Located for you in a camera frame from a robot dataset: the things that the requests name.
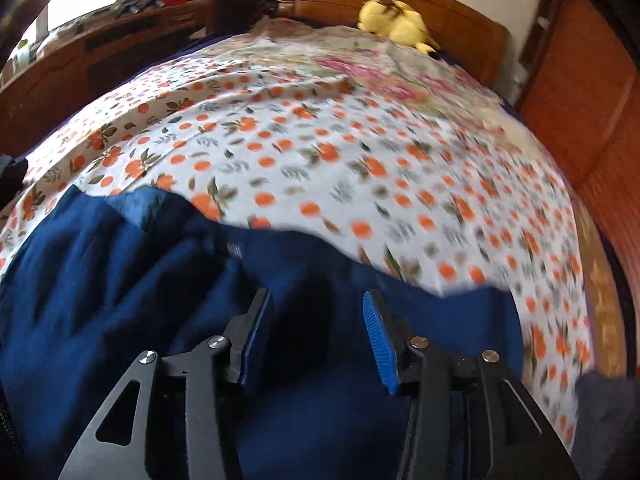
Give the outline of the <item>pink floral blanket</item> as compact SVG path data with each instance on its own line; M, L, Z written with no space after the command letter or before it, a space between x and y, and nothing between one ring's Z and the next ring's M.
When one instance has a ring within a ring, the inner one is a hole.
M345 74L417 112L484 134L511 154L544 158L541 144L508 113L503 99L456 64L344 25L313 28L288 18L264 18L250 38L269 42L286 65Z

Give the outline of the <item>yellow plush toy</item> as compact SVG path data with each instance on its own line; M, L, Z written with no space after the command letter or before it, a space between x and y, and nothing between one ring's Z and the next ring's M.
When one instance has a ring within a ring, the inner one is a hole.
M357 26L362 32L370 32L394 44L413 47L426 54L440 49L422 15L399 0L369 0L363 3Z

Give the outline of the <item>black folded garment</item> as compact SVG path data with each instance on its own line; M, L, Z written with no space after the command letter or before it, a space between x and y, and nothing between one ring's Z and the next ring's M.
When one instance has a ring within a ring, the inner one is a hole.
M26 158L16 159L10 155L0 156L0 208L3 209L23 188L28 170Z

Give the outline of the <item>wooden chair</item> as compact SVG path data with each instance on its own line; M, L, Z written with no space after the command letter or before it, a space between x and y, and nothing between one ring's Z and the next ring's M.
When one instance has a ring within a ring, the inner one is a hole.
M208 0L207 35L242 34L257 15L258 0Z

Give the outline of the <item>wooden louvered wardrobe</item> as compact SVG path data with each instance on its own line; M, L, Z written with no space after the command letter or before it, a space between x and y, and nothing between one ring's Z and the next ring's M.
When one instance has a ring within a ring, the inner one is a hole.
M639 71L589 0L560 0L521 116L639 287Z

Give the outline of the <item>orange print bed sheet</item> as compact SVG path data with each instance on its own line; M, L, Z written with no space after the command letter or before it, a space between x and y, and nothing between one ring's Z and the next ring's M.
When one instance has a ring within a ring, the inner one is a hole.
M547 154L511 154L345 74L225 41L155 65L79 112L28 156L1 215L10 262L66 186L152 184L234 226L293 228L431 292L512 292L526 385L565 443L591 365L570 191Z

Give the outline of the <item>wooden desk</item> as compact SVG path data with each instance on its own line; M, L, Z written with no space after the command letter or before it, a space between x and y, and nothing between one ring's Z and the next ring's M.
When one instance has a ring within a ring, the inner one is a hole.
M209 4L145 11L74 38L1 89L1 151L27 153L84 106L189 44Z

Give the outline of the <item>dark grey garment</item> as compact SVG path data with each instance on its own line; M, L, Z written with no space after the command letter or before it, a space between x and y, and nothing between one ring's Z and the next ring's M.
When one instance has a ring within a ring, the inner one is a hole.
M589 372L576 396L572 460L580 478L640 480L639 379Z

